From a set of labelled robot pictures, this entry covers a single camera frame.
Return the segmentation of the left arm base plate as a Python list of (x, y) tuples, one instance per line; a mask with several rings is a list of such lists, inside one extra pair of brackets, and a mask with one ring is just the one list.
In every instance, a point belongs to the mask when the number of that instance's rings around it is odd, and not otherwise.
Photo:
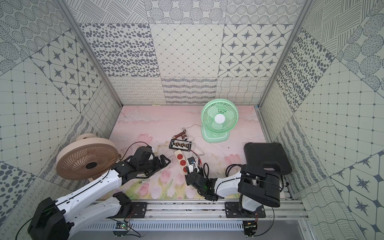
[(147, 202), (132, 202), (121, 205), (121, 209), (113, 218), (143, 219), (147, 212)]

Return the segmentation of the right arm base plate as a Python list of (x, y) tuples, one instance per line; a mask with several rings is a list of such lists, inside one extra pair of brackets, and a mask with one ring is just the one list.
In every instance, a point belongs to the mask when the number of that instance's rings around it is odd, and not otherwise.
[(240, 219), (240, 218), (255, 218), (258, 216), (258, 218), (265, 218), (265, 208), (263, 205), (259, 205), (254, 211), (249, 211), (244, 209), (243, 207), (240, 207), (239, 202), (225, 202), (225, 213), (226, 218), (228, 219)]

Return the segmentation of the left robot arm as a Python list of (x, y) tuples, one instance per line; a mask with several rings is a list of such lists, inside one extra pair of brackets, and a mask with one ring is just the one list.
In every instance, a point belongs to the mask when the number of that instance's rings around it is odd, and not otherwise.
[(98, 204), (94, 201), (130, 180), (148, 179), (170, 163), (164, 155), (155, 156), (151, 147), (141, 146), (134, 155), (114, 164), (107, 173), (77, 191), (56, 200), (41, 201), (27, 232), (33, 240), (67, 240), (100, 220), (129, 217), (134, 207), (123, 192)]

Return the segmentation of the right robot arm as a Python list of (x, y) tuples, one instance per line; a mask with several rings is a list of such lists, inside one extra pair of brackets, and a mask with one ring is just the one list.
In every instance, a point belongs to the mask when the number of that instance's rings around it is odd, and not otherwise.
[(188, 173), (185, 177), (188, 186), (197, 190), (205, 200), (216, 202), (233, 194), (240, 194), (240, 207), (254, 212), (261, 206), (280, 207), (280, 175), (243, 165), (239, 172), (226, 178), (209, 179), (203, 171)]

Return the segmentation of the cream power strip red sockets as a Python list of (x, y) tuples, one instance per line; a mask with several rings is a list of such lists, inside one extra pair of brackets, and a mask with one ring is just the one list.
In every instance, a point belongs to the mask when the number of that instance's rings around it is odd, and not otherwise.
[(176, 150), (174, 154), (178, 161), (178, 165), (182, 170), (182, 173), (185, 175), (189, 174), (192, 165), (190, 165), (189, 161), (186, 159), (183, 152), (181, 150)]

